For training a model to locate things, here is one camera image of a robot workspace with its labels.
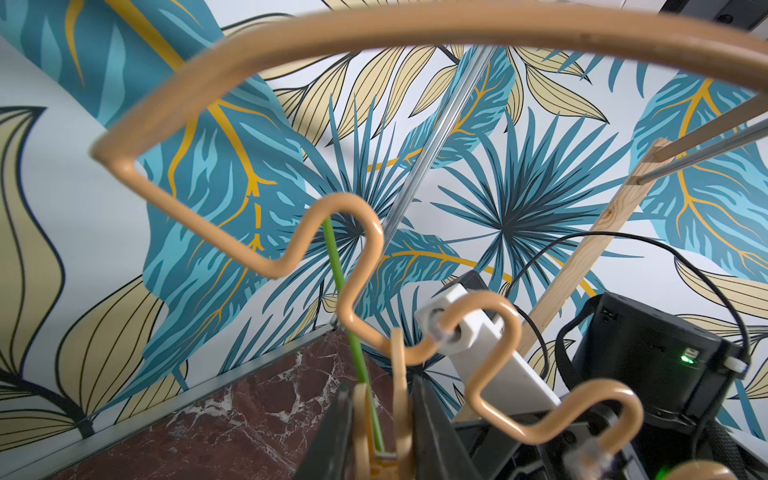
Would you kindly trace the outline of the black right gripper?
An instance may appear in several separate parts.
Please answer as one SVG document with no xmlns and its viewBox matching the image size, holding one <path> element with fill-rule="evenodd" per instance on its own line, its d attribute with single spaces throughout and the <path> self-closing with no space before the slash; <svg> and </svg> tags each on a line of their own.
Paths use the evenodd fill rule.
<svg viewBox="0 0 768 480">
<path fill-rule="evenodd" d="M 484 479 L 569 479 L 563 456 L 597 438 L 617 420 L 610 408 L 593 407 L 539 445 L 514 440 L 485 420 L 457 422 L 454 430 Z"/>
</svg>

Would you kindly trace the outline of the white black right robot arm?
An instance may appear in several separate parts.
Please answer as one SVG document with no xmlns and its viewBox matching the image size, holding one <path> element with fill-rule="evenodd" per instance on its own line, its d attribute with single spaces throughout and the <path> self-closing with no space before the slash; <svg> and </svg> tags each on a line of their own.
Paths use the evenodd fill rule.
<svg viewBox="0 0 768 480">
<path fill-rule="evenodd" d="M 611 292 L 590 298 L 552 344 L 550 373 L 568 390 L 606 379 L 640 399 L 644 425 L 632 447 L 658 479 L 686 459 L 749 362 L 730 341 L 680 316 Z"/>
</svg>

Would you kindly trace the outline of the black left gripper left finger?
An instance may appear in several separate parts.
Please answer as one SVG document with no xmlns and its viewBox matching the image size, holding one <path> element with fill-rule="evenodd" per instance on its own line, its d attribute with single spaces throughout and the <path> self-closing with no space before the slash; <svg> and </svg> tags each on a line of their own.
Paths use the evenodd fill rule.
<svg viewBox="0 0 768 480">
<path fill-rule="evenodd" d="M 319 430 L 293 480 L 342 480 L 353 460 L 353 387 L 342 385 L 325 412 Z"/>
</svg>

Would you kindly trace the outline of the white tulip flower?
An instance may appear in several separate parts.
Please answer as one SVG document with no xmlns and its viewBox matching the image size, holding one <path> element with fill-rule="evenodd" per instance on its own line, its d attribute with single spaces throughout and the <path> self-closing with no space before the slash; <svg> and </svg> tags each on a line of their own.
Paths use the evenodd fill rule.
<svg viewBox="0 0 768 480">
<path fill-rule="evenodd" d="M 334 279 L 334 284 L 336 286 L 337 292 L 341 294 L 345 286 L 345 278 L 344 278 L 344 272 L 343 272 L 343 268 L 340 260 L 337 243 L 335 240 L 332 220 L 330 217 L 327 217 L 323 221 L 322 228 L 323 228 L 323 234 L 324 234 L 324 239 L 326 244 L 326 250 L 327 250 L 329 261 L 330 261 L 330 267 L 331 267 L 331 271 Z M 385 452 L 384 436 L 381 429 L 381 424 L 380 424 L 378 412 L 376 409 L 375 400 L 373 397 L 372 385 L 370 381 L 367 364 L 365 362 L 365 358 L 363 354 L 362 344 L 360 342 L 360 339 L 355 334 L 353 334 L 350 331 L 346 331 L 346 333 L 348 337 L 349 347 L 350 347 L 350 351 L 353 359 L 353 364 L 355 367 L 357 380 L 359 383 L 364 383 L 368 387 L 367 403 L 368 403 L 368 407 L 371 410 L 371 425 L 372 425 L 372 432 L 373 432 L 374 447 L 377 452 L 384 453 Z"/>
</svg>

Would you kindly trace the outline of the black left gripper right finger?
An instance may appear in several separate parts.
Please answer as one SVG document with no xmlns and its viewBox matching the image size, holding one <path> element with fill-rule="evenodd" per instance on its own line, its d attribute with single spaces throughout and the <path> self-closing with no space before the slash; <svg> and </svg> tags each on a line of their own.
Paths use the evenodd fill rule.
<svg viewBox="0 0 768 480">
<path fill-rule="evenodd" d="M 481 479 L 440 401 L 421 377 L 412 380 L 416 479 Z"/>
</svg>

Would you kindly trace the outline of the tan wavy clothes hanger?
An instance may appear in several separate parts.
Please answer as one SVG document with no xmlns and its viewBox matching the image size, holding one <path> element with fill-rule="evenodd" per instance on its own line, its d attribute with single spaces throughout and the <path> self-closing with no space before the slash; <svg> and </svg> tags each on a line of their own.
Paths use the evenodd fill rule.
<svg viewBox="0 0 768 480">
<path fill-rule="evenodd" d="M 261 255 L 280 256 L 317 196 L 350 192 L 383 219 L 475 56 L 463 45 L 347 50 L 263 71 L 195 115 L 177 113 L 140 152 L 159 188 Z M 470 233 L 438 238 L 407 220 L 364 292 L 368 318 L 405 284 L 459 265 L 512 300 L 534 303 L 577 243 L 545 245 L 593 223 L 660 138 L 682 138 L 752 92 L 680 67 L 635 65 L 574 48 L 495 50 L 434 161 L 428 199 Z M 734 295 L 767 287 L 767 148 L 749 144 L 658 180 L 633 214 L 663 242 L 718 267 Z"/>
</svg>

